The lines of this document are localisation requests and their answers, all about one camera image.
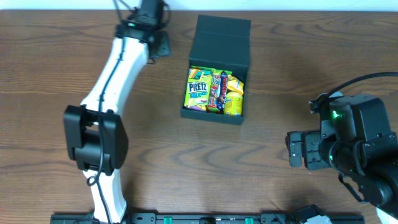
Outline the yellow candy wrapper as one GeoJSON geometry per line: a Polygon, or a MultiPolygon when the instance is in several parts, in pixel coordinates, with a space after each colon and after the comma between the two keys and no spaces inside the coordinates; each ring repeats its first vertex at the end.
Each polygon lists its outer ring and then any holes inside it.
{"type": "Polygon", "coordinates": [[[241,96],[244,95],[244,83],[232,75],[228,75],[227,89],[239,93],[241,96]]]}

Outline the Dairy Milk chocolate bar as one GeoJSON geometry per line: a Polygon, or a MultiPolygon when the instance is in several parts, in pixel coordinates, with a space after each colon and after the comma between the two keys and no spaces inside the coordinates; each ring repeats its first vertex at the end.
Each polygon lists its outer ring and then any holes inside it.
{"type": "Polygon", "coordinates": [[[227,93],[227,85],[228,85],[228,74],[223,70],[221,72],[221,77],[220,77],[220,93],[217,98],[217,104],[216,107],[219,109],[220,113],[224,112],[224,101],[226,98],[226,93],[227,93]]]}

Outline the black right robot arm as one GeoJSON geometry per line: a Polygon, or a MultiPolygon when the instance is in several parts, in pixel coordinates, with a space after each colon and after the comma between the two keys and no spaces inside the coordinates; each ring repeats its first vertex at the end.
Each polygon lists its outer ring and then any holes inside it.
{"type": "Polygon", "coordinates": [[[320,127],[287,133],[290,166],[336,170],[358,202],[375,206],[383,223],[396,223],[397,134],[383,101],[336,93],[322,94],[310,106],[320,127]]]}

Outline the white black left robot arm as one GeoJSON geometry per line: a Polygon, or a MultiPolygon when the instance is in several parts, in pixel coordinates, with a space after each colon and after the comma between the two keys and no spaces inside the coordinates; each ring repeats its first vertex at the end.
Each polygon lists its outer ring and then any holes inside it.
{"type": "Polygon", "coordinates": [[[116,9],[119,23],[104,69],[80,105],[67,106],[63,115],[68,157],[83,172],[95,208],[86,215],[52,215],[51,223],[128,222],[120,172],[129,147],[124,107],[141,70],[171,53],[165,1],[142,1],[129,12],[123,17],[116,9]]]}

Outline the green Pretz snack box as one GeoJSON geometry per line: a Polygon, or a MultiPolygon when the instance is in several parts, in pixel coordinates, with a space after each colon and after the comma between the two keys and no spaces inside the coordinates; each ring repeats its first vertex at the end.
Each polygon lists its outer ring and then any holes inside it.
{"type": "Polygon", "coordinates": [[[210,94],[212,73],[209,70],[190,68],[183,107],[206,111],[210,94]]]}

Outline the Haribo worms candy bag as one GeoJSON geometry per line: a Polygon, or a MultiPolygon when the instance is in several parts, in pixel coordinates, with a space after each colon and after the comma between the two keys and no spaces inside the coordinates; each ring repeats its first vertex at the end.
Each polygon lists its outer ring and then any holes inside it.
{"type": "MultiPolygon", "coordinates": [[[[221,72],[223,70],[215,69],[215,68],[208,68],[208,67],[198,67],[198,66],[192,66],[190,68],[198,68],[201,70],[209,70],[212,73],[212,81],[211,81],[211,86],[210,86],[210,94],[209,94],[209,99],[208,99],[208,105],[206,112],[209,113],[216,113],[216,114],[222,114],[220,113],[219,109],[216,107],[217,104],[217,98],[220,93],[220,77],[221,77],[221,72]]],[[[225,70],[225,72],[228,75],[232,75],[231,71],[225,70]]]]}

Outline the yellow Mentos bottle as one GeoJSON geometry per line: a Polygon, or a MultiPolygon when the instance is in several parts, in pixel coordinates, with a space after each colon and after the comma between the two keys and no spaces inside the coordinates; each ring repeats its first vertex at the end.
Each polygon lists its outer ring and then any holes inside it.
{"type": "Polygon", "coordinates": [[[226,94],[224,102],[224,114],[242,116],[243,96],[238,92],[230,91],[226,94]]]}

